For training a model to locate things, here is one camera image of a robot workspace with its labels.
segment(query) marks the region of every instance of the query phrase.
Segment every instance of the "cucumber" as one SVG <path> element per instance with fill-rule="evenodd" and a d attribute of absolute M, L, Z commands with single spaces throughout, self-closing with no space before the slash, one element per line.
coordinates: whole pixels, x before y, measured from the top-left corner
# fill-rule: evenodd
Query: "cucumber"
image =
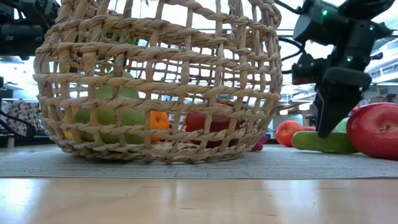
<path fill-rule="evenodd" d="M 318 137 L 316 131 L 299 131 L 292 139 L 293 147 L 334 154 L 353 154 L 358 150 L 351 144 L 344 132 L 332 132 L 326 139 Z"/>
<path fill-rule="evenodd" d="M 348 122 L 348 118 L 342 119 L 340 121 L 340 123 L 337 124 L 337 126 L 335 127 L 335 129 L 333 131 L 347 132 L 347 122 Z"/>

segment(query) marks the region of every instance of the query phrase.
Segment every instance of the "purple fruit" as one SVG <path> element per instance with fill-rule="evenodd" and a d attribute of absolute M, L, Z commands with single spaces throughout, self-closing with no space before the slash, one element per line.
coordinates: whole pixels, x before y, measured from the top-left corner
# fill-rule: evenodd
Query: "purple fruit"
<path fill-rule="evenodd" d="M 268 141 L 268 138 L 267 138 L 267 136 L 265 136 L 265 135 L 262 135 L 262 136 L 261 136 L 261 138 L 260 138 L 260 140 L 259 140 L 259 143 L 261 143 L 261 144 L 265 144 L 267 141 Z"/>
<path fill-rule="evenodd" d="M 259 152 L 262 150 L 262 144 L 257 142 L 256 145 L 251 149 L 252 152 Z"/>

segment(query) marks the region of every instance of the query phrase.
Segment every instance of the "plastic fruit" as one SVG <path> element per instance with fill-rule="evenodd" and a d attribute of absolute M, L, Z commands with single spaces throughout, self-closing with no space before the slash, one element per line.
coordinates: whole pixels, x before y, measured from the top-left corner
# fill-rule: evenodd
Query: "plastic fruit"
<path fill-rule="evenodd" d="M 219 107 L 225 107 L 226 105 L 221 105 L 221 104 L 216 104 L 215 106 Z M 188 113 L 187 117 L 185 118 L 185 131 L 187 132 L 192 132 L 192 131 L 198 131 L 201 129 L 205 128 L 205 118 L 206 115 L 203 113 L 199 112 L 193 112 L 193 113 Z M 214 114 L 212 116 L 211 124 L 210 124 L 210 132 L 219 132 L 222 130 L 228 129 L 229 123 L 231 122 L 231 118 L 220 115 L 220 114 Z M 240 128 L 240 121 L 237 120 L 235 124 L 235 129 Z M 194 144 L 199 145 L 200 141 L 191 141 Z M 219 147 L 221 145 L 222 141 L 208 141 L 206 147 L 207 148 L 214 148 L 214 147 Z M 230 140 L 228 146 L 231 147 L 233 145 L 236 145 L 238 143 L 237 139 L 232 139 Z"/>
<path fill-rule="evenodd" d="M 267 136 L 262 135 L 256 145 L 251 149 L 252 152 L 259 152 L 264 147 L 263 145 L 268 141 Z"/>
<path fill-rule="evenodd" d="M 361 107 L 356 106 L 351 110 L 351 115 L 354 114 L 355 112 L 357 112 L 357 110 L 361 109 Z"/>
<path fill-rule="evenodd" d="M 316 131 L 299 131 L 294 134 L 293 147 L 334 154 L 352 154 L 358 150 L 349 141 L 345 132 L 332 132 L 326 139 L 320 138 Z"/>
<path fill-rule="evenodd" d="M 297 121 L 284 121 L 276 129 L 276 140 L 279 144 L 292 147 L 293 135 L 303 130 L 304 127 Z"/>
<path fill-rule="evenodd" d="M 169 116 L 166 112 L 150 111 L 150 128 L 157 130 L 165 130 L 169 128 Z M 155 135 L 150 136 L 152 142 L 158 142 L 162 138 Z"/>
<path fill-rule="evenodd" d="M 261 143 L 257 142 L 256 145 L 251 149 L 251 151 L 252 152 L 259 152 L 259 151 L 262 150 L 263 147 L 264 146 Z"/>
<path fill-rule="evenodd" d="M 128 72 L 123 72 L 124 77 L 132 78 Z M 97 98 L 111 98 L 112 97 L 112 86 L 100 86 L 96 90 Z M 138 91 L 135 88 L 121 87 L 119 90 L 119 98 L 139 98 Z M 116 124 L 115 111 L 111 108 L 97 108 L 97 117 L 99 124 L 108 125 Z M 124 126 L 144 125 L 145 111 L 133 110 L 128 108 L 120 109 L 122 124 Z M 86 108 L 80 108 L 76 115 L 75 120 L 77 123 L 87 124 L 90 122 L 90 110 Z M 84 131 L 80 132 L 81 138 L 84 141 L 94 141 L 91 133 Z M 106 144 L 113 144 L 119 142 L 119 136 L 113 134 L 100 133 L 101 139 Z M 126 142 L 128 144 L 143 144 L 144 138 L 135 134 L 126 134 Z"/>
<path fill-rule="evenodd" d="M 347 122 L 348 118 L 342 119 L 340 123 L 338 123 L 337 126 L 334 128 L 334 131 L 347 132 Z"/>
<path fill-rule="evenodd" d="M 77 109 L 76 109 L 76 108 L 72 108 L 72 113 L 73 113 L 73 115 L 75 115 L 76 112 L 77 112 Z M 62 121 L 66 123 L 66 122 L 67 122 L 67 117 L 65 116 L 65 117 L 62 119 Z M 63 135 L 65 135 L 65 138 L 66 138 L 66 139 L 69 139 L 69 140 L 72 140 L 72 139 L 73 139 L 73 138 L 72 138 L 72 133 L 70 133 L 69 131 L 63 130 Z"/>
<path fill-rule="evenodd" d="M 374 103 L 361 107 L 349 118 L 347 134 L 359 152 L 398 160 L 398 105 Z"/>
<path fill-rule="evenodd" d="M 317 129 L 315 127 L 304 127 L 304 131 L 316 131 Z"/>
<path fill-rule="evenodd" d="M 268 141 L 267 136 L 263 134 L 263 135 L 261 136 L 260 140 L 259 140 L 259 143 L 265 144 L 267 141 Z"/>

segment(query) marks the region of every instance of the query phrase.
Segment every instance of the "green apple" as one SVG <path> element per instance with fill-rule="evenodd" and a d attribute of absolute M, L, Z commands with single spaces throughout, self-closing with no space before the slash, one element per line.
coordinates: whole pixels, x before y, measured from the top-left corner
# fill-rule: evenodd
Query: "green apple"
<path fill-rule="evenodd" d="M 347 132 L 347 122 L 348 122 L 348 118 L 344 118 L 340 121 L 340 123 L 337 124 L 337 126 L 335 127 L 334 131 L 338 131 L 338 132 Z"/>
<path fill-rule="evenodd" d="M 123 76 L 132 78 L 131 74 L 123 71 Z M 110 85 L 100 86 L 96 90 L 97 98 L 111 98 L 113 87 Z M 135 88 L 121 87 L 119 90 L 119 98 L 139 98 L 138 90 Z M 97 108 L 97 117 L 99 124 L 109 125 L 116 123 L 115 111 L 108 108 Z M 122 124 L 125 126 L 144 125 L 145 111 L 133 110 L 133 109 L 121 109 Z M 90 122 L 90 110 L 81 108 L 75 115 L 77 123 L 89 123 Z M 84 141 L 94 141 L 92 134 L 81 131 L 81 138 Z M 119 136 L 112 134 L 100 134 L 101 139 L 106 144 L 113 144 L 119 142 Z M 144 138 L 135 134 L 126 134 L 126 142 L 128 144 L 143 144 Z"/>

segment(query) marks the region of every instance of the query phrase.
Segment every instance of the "black cable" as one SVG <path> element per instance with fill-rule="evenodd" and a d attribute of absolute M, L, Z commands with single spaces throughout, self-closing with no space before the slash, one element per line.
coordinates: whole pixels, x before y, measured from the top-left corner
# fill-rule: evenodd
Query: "black cable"
<path fill-rule="evenodd" d="M 5 112 L 3 112 L 2 110 L 0 110 L 0 115 L 3 115 L 9 119 L 13 119 L 14 121 L 24 123 L 26 125 L 26 128 L 27 128 L 26 136 L 23 136 L 23 135 L 19 134 L 18 132 L 12 130 L 12 128 L 10 128 L 10 126 L 8 126 L 3 120 L 0 119 L 0 125 L 3 126 L 7 131 L 12 133 L 15 137 L 17 137 L 17 138 L 32 138 L 32 137 L 36 136 L 37 130 L 36 130 L 35 126 L 33 126 L 33 124 L 30 124 L 27 121 L 13 117 L 11 115 L 8 115 Z"/>
<path fill-rule="evenodd" d="M 298 48 L 298 52 L 282 58 L 282 61 L 290 59 L 290 58 L 293 58 L 293 57 L 296 57 L 296 56 L 298 56 L 298 55 L 300 55 L 302 53 L 306 53 L 305 52 L 305 43 L 300 45 L 298 42 L 296 42 L 294 40 L 290 40 L 290 39 L 285 38 L 285 37 L 278 37 L 278 39 L 280 41 L 286 42 L 288 44 L 292 44 L 292 45 L 294 45 L 294 46 L 296 46 Z M 292 73 L 291 70 L 282 71 L 282 74 L 284 74 L 284 75 L 287 75 L 287 74 L 290 74 L 290 73 Z"/>
<path fill-rule="evenodd" d="M 303 8 L 298 7 L 297 9 L 294 9 L 294 8 L 290 7 L 288 4 L 281 2 L 280 0 L 275 0 L 274 2 L 276 4 L 284 7 L 285 9 L 289 10 L 290 12 L 293 12 L 294 14 L 298 14 L 298 15 L 303 14 L 306 11 L 307 6 L 308 6 L 308 4 L 304 4 Z"/>
<path fill-rule="evenodd" d="M 286 3 L 281 2 L 280 0 L 275 0 L 274 2 L 276 4 L 284 7 L 285 9 L 289 10 L 290 12 L 293 12 L 294 14 L 298 14 L 298 15 L 304 14 L 307 11 L 307 9 L 310 6 L 310 4 L 311 4 L 310 3 L 311 1 L 305 1 L 303 7 L 298 7 L 297 9 L 294 9 L 294 8 L 290 7 L 289 5 L 287 5 Z M 280 41 L 286 42 L 288 44 L 292 44 L 292 45 L 294 45 L 294 46 L 296 46 L 298 48 L 298 52 L 296 52 L 296 53 L 294 53 L 292 55 L 289 55 L 287 57 L 282 58 L 282 61 L 290 59 L 290 58 L 293 58 L 293 57 L 296 57 L 296 56 L 298 56 L 298 55 L 300 55 L 302 53 L 305 53 L 305 43 L 300 45 L 298 42 L 296 42 L 294 40 L 290 40 L 290 39 L 284 38 L 284 37 L 279 37 L 278 39 Z M 282 71 L 282 74 L 284 74 L 284 75 L 290 74 L 290 73 L 292 73 L 291 70 Z"/>

